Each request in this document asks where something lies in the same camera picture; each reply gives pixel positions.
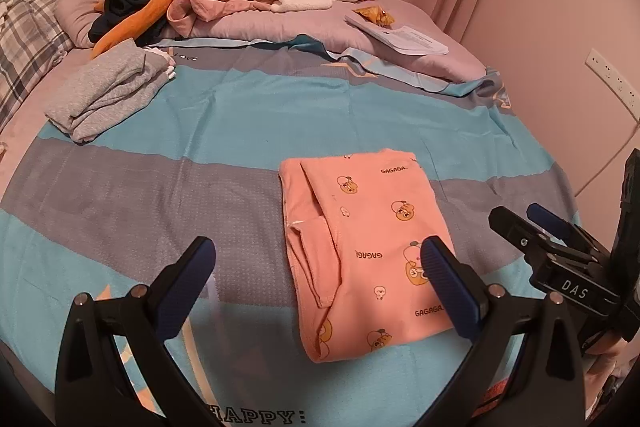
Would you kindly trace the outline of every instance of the power strip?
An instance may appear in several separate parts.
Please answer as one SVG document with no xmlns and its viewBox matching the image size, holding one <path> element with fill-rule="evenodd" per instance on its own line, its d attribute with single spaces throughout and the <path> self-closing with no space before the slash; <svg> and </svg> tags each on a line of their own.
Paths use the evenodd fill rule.
<svg viewBox="0 0 640 427">
<path fill-rule="evenodd" d="M 636 121 L 640 121 L 640 94 L 629 81 L 596 50 L 591 50 L 584 63 L 610 87 Z"/>
</svg>

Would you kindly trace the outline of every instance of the screw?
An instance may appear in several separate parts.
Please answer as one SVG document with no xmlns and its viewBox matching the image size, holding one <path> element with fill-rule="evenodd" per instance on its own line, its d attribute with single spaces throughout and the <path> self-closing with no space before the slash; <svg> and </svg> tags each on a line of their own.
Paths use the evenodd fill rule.
<svg viewBox="0 0 640 427">
<path fill-rule="evenodd" d="M 89 298 L 89 295 L 87 295 L 86 293 L 79 293 L 74 297 L 74 304 L 76 306 L 82 306 L 83 304 L 85 304 L 88 298 Z"/>
<path fill-rule="evenodd" d="M 132 297 L 135 297 L 136 299 L 140 299 L 141 297 L 144 297 L 146 295 L 147 290 L 148 290 L 148 287 L 146 285 L 136 284 L 135 286 L 133 286 L 133 288 L 129 293 L 131 293 Z"/>
<path fill-rule="evenodd" d="M 549 299 L 553 304 L 562 304 L 564 302 L 564 297 L 562 297 L 558 292 L 549 293 Z"/>
<path fill-rule="evenodd" d="M 499 299 L 500 297 L 504 297 L 505 293 L 507 293 L 507 290 L 505 290 L 504 286 L 500 284 L 491 284 L 489 285 L 489 293 L 495 298 Z"/>
</svg>

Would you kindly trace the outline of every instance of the pink pajamas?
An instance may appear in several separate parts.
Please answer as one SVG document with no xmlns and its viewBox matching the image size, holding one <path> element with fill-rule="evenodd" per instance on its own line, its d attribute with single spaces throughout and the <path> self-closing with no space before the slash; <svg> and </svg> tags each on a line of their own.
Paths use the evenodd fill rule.
<svg viewBox="0 0 640 427">
<path fill-rule="evenodd" d="M 300 335 L 314 362 L 353 359 L 451 327 L 420 263 L 439 235 L 453 251 L 429 181 L 389 149 L 280 165 L 287 256 Z"/>
</svg>

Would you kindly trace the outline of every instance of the paper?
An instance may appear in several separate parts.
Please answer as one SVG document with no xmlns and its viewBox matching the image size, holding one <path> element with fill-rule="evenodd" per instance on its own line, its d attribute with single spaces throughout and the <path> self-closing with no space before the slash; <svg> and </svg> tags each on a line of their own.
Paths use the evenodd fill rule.
<svg viewBox="0 0 640 427">
<path fill-rule="evenodd" d="M 449 53 L 449 48 L 444 44 L 409 26 L 402 26 L 396 30 L 391 30 L 388 28 L 380 28 L 355 15 L 347 14 L 344 18 L 349 24 L 356 26 L 356 28 L 361 29 L 366 34 L 383 42 L 399 54 L 446 55 Z"/>
</svg>

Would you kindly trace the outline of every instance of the gray folded clothing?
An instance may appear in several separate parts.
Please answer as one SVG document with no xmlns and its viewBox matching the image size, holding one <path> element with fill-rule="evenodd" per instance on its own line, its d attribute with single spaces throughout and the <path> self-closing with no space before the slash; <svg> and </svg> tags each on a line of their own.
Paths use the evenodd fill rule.
<svg viewBox="0 0 640 427">
<path fill-rule="evenodd" d="M 99 55 L 70 76 L 45 109 L 74 142 L 88 142 L 146 107 L 169 80 L 166 58 L 133 39 Z"/>
</svg>

